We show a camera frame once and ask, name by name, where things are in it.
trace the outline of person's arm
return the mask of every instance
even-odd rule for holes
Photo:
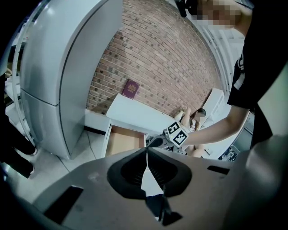
[[[224,119],[205,129],[189,133],[184,145],[200,145],[222,141],[241,129],[248,114],[249,109],[232,106],[229,114]]]
[[[238,30],[245,37],[252,21],[252,10],[238,4],[241,10],[240,19],[236,22],[235,29]]]

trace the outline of brick wall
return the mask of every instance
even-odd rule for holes
[[[122,28],[105,50],[91,82],[87,108],[106,114],[127,79],[135,100],[174,115],[196,110],[221,88],[210,49],[188,19],[164,0],[124,0]]]

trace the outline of person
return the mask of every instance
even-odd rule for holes
[[[198,131],[201,128],[201,120],[205,118],[206,111],[203,108],[198,109],[191,115],[192,110],[188,107],[185,112],[180,111],[174,118],[180,121],[187,133]],[[204,145],[184,145],[187,155],[201,157],[205,151]]]
[[[241,57],[235,64],[227,117],[190,133],[184,144],[199,145],[224,140],[237,133],[249,111],[255,114],[251,147],[272,136],[258,101],[288,61],[286,40],[287,1],[254,0],[252,10],[232,0],[198,0],[198,13],[215,25],[235,28],[245,36]]]
[[[1,89],[4,92],[5,74],[0,76]],[[0,162],[10,165],[15,171],[26,178],[29,178],[34,173],[33,165],[23,157],[21,157],[15,148],[26,155],[35,155],[37,149],[29,142],[10,122],[7,115],[5,115],[5,104],[3,102],[1,109],[1,122],[3,124],[2,136],[3,145],[0,154]]]

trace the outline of white wall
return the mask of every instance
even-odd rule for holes
[[[176,7],[174,0],[166,1]],[[235,29],[219,29],[208,25],[207,22],[196,21],[188,11],[187,18],[199,30],[210,47],[220,71],[224,94],[230,94],[234,65],[241,55],[244,36]]]

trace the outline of tiled floor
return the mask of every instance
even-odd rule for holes
[[[6,166],[8,182],[15,194],[33,201],[47,187],[81,164],[100,157],[104,136],[83,131],[74,151],[74,160],[60,159],[59,157],[40,149],[35,156],[19,154],[33,163],[35,172],[28,179]]]
[[[104,51],[87,100],[105,114],[127,79],[139,83],[135,100],[168,115],[197,110],[221,89],[214,57],[191,21],[165,0],[123,0],[122,27]]]

